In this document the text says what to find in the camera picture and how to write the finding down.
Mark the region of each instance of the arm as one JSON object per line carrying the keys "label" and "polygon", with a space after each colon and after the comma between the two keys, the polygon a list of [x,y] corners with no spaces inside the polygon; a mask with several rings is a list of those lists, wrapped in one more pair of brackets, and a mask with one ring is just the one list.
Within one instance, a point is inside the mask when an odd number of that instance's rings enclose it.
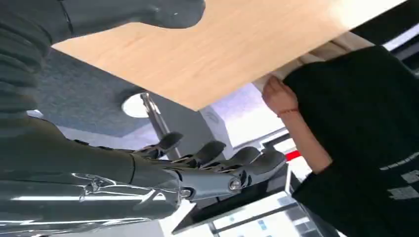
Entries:
{"label": "arm", "polygon": [[298,101],[291,89],[272,77],[265,86],[263,99],[282,119],[313,173],[318,174],[325,170],[332,163],[332,159],[298,112]]}
{"label": "arm", "polygon": [[297,149],[313,173],[318,174],[332,163],[332,159],[314,137],[299,112],[285,113],[281,119],[290,132]]}

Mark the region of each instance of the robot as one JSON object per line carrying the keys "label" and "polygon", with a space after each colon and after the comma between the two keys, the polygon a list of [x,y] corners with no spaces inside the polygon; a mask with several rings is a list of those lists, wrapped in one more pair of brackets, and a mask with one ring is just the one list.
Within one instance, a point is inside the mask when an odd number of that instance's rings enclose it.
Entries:
{"label": "robot", "polygon": [[239,193],[272,177],[285,162],[277,151],[244,148],[216,161],[224,144],[161,160],[181,142],[168,134],[139,151],[71,141],[27,110],[26,89],[51,45],[129,22],[187,28],[199,22],[202,0],[0,0],[0,234],[81,233],[162,219],[182,199]]}

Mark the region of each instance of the wooden board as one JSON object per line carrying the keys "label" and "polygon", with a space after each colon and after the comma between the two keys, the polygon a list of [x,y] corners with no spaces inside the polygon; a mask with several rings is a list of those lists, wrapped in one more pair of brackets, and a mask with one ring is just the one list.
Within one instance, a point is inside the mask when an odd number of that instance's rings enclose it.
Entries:
{"label": "wooden board", "polygon": [[198,110],[404,0],[208,0],[184,30],[128,24],[54,47]]}

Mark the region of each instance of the round light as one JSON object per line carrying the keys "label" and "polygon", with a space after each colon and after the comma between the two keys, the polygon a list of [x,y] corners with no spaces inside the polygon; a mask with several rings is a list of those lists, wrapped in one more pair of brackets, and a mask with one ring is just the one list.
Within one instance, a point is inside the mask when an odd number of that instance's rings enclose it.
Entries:
{"label": "round light", "polygon": [[147,108],[140,94],[129,97],[122,104],[123,112],[133,118],[148,118]]}

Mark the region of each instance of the metal pole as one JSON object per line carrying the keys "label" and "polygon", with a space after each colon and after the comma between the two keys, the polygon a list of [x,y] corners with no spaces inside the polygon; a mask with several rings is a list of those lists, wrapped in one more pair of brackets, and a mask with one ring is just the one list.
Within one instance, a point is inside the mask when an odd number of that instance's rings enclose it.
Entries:
{"label": "metal pole", "polygon": [[[144,106],[147,109],[148,118],[157,133],[157,137],[162,139],[166,134],[170,133],[168,126],[163,119],[159,108],[154,103],[153,99],[150,97],[150,94],[147,92],[140,94],[141,99],[144,102]],[[167,154],[170,160],[176,160],[181,158],[180,152],[178,148],[173,149],[172,151],[168,152]]]}

